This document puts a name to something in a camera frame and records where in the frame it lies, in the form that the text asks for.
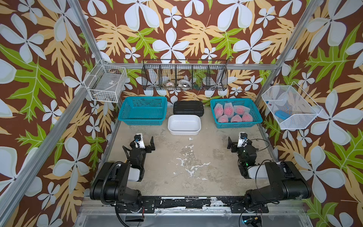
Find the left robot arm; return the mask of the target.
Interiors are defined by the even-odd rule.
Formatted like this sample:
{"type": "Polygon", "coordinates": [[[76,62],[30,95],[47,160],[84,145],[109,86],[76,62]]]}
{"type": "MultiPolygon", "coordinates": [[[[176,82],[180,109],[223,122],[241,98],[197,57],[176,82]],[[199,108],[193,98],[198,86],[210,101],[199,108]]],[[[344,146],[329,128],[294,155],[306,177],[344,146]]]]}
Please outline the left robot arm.
{"type": "Polygon", "coordinates": [[[90,187],[89,196],[104,205],[125,206],[127,210],[137,212],[142,208],[141,192],[128,188],[127,183],[142,181],[146,155],[156,150],[154,138],[145,145],[142,134],[136,134],[130,148],[122,146],[122,149],[126,161],[105,162],[90,187]]]}

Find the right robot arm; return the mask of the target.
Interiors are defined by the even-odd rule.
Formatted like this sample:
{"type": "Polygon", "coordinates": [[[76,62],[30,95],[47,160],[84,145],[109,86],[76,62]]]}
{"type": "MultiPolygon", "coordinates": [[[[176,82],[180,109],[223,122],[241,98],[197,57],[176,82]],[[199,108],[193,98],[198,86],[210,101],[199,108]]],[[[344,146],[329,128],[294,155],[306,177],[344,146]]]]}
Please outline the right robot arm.
{"type": "Polygon", "coordinates": [[[238,168],[246,179],[268,179],[269,185],[247,190],[244,196],[245,209],[258,208],[268,203],[285,200],[309,199],[312,188],[291,161],[274,162],[264,160],[256,164],[258,149],[252,145],[247,134],[241,133],[237,142],[228,139],[227,148],[238,156],[238,168]]]}

